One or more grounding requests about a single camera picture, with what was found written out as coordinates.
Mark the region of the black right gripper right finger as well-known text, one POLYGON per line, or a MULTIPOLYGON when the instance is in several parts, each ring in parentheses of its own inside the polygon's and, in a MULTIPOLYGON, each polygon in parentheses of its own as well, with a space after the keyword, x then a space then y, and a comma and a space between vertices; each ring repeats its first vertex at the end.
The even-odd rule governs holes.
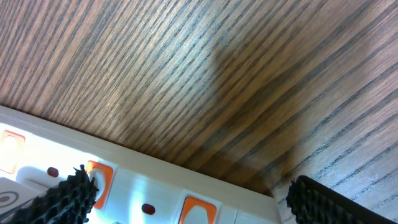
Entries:
POLYGON ((306 175, 291 181, 286 202, 299 224, 394 223, 306 175))

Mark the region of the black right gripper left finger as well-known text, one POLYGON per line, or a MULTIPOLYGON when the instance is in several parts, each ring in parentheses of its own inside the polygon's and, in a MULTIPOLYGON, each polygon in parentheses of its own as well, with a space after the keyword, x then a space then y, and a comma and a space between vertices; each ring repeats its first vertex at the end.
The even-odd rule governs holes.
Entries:
POLYGON ((4 224, 84 224, 99 191, 82 164, 66 180, 1 215, 4 224))

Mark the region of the white power strip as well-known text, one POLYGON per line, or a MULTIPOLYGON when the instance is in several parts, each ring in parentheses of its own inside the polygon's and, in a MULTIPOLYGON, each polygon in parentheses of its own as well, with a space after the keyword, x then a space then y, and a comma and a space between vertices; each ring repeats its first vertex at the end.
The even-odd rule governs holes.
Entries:
POLYGON ((280 223, 272 197, 1 108, 1 215, 73 175, 94 180, 90 223, 280 223))

